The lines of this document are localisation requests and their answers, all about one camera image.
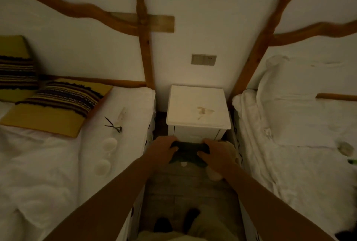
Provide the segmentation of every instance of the bed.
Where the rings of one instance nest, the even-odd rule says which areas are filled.
[[[357,217],[357,168],[348,163],[357,154],[354,151],[345,156],[341,148],[346,142],[357,147],[355,60],[265,53],[268,47],[313,36],[354,34],[357,20],[346,24],[320,22],[274,34],[290,1],[279,0],[252,48],[228,104],[234,108],[242,167],[336,239],[336,233],[355,226]],[[355,56],[357,52],[354,49],[350,53]],[[262,59],[265,66],[259,65]],[[261,240],[242,204],[241,209],[247,240]]]
[[[66,16],[93,18],[108,27],[139,38],[145,81],[82,78],[40,74],[43,81],[58,78],[114,86],[75,138],[13,126],[0,126],[0,239],[42,240],[76,207],[139,158],[151,143],[156,100],[152,66],[151,31],[172,33],[174,17],[148,15],[144,0],[137,0],[136,14],[110,13],[93,4],[63,0],[37,0]],[[0,117],[14,107],[0,102]],[[119,120],[121,133],[107,127]],[[95,167],[105,154],[104,140],[117,145],[105,157],[108,173]],[[117,238],[136,239],[144,188],[128,214]]]

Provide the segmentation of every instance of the light switch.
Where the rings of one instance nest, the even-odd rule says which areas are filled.
[[[216,55],[192,54],[191,64],[214,66]]]

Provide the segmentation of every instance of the wooden bedpost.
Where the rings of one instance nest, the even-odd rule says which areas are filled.
[[[242,72],[233,87],[233,90],[228,98],[228,106],[229,108],[232,107],[232,99],[237,94],[243,93],[243,91],[247,88],[247,85],[252,78],[256,68],[258,67],[261,59],[263,58],[270,40],[273,37],[274,31],[276,26],[278,26],[281,15],[284,12],[284,9],[288,5],[291,0],[279,0],[278,5],[276,6],[274,12],[271,14],[270,18],[268,19],[265,27],[258,35],[257,40],[252,48],[252,51],[249,54],[247,62],[245,63]]]
[[[144,0],[136,0],[136,13],[146,87],[155,90],[154,68],[152,65],[151,54],[151,34],[149,30],[149,16],[147,14],[147,9]]]

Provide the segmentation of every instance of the nightstand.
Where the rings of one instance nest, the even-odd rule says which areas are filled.
[[[172,85],[166,123],[180,141],[220,140],[231,128],[223,89]]]

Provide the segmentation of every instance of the game controller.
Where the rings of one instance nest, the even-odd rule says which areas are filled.
[[[172,156],[170,163],[174,162],[191,162],[199,167],[206,167],[207,163],[204,162],[198,155],[198,151],[209,154],[210,148],[205,143],[186,143],[183,141],[174,141],[171,147],[178,147],[178,151]]]

